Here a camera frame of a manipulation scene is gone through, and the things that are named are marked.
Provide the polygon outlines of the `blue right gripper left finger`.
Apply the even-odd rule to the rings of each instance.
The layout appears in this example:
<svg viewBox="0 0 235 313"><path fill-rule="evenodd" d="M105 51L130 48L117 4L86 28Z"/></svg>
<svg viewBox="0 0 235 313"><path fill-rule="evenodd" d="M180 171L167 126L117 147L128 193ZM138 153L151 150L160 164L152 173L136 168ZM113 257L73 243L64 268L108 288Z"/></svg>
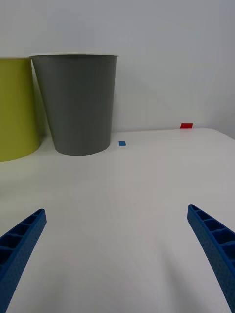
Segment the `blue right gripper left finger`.
<svg viewBox="0 0 235 313"><path fill-rule="evenodd" d="M4 313L17 288L30 255L46 225L39 209L0 238L0 312Z"/></svg>

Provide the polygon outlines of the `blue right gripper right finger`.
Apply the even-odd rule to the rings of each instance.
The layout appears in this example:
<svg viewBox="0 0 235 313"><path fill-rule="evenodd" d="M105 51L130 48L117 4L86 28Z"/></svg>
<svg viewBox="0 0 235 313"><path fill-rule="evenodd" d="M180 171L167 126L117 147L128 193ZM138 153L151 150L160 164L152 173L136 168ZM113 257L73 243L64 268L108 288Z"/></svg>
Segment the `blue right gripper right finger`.
<svg viewBox="0 0 235 313"><path fill-rule="evenodd" d="M234 312L235 233L192 204L188 206L187 221L202 246L231 312Z"/></svg>

